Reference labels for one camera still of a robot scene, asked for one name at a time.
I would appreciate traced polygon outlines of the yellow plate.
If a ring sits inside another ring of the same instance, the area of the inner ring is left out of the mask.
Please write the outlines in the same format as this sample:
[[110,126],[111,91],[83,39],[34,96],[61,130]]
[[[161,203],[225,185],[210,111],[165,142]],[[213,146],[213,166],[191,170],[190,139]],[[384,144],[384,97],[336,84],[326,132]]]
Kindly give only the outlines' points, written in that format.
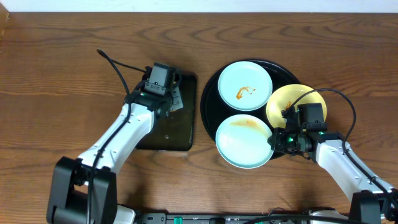
[[[269,98],[266,105],[266,115],[268,122],[271,124],[273,128],[284,128],[285,121],[282,117],[282,110],[286,110],[293,102],[297,100],[304,93],[313,90],[313,88],[301,85],[301,84],[291,84],[280,87],[277,89],[271,97]],[[323,118],[326,119],[327,116],[327,107],[325,100],[318,93],[311,93],[304,98],[302,98],[296,105],[306,104],[306,103],[321,103],[323,110]]]

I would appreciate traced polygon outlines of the light blue plate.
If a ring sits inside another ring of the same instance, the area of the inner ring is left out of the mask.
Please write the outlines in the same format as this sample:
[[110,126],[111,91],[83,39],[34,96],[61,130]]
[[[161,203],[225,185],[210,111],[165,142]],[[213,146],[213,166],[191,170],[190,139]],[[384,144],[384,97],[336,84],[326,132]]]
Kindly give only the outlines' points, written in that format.
[[228,106],[240,111],[254,111],[268,102],[273,83],[269,73],[260,65],[239,61],[221,72],[218,92]]
[[241,169],[263,166],[273,156],[268,143],[272,132],[255,116],[237,114],[225,119],[215,136],[216,148],[222,158]]

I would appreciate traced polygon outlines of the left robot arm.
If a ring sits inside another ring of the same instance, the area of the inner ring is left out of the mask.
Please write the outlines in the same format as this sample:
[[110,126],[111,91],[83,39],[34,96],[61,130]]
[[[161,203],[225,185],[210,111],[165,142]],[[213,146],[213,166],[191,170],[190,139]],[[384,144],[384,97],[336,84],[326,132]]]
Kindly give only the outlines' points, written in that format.
[[133,223],[133,209],[119,205],[117,175],[139,141],[173,107],[172,93],[182,71],[155,63],[145,79],[127,91],[119,116],[89,149],[76,159],[62,157],[52,176],[48,223]]

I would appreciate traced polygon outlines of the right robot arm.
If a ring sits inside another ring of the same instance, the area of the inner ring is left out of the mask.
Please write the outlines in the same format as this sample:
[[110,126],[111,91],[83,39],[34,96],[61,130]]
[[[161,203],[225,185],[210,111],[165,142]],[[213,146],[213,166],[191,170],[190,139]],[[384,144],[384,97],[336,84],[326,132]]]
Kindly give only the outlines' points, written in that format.
[[321,103],[281,110],[285,127],[268,139],[275,152],[303,156],[325,169],[350,201],[348,215],[329,208],[311,210],[310,223],[337,218],[350,222],[397,221],[397,189],[380,179],[352,150],[339,132],[329,132]]

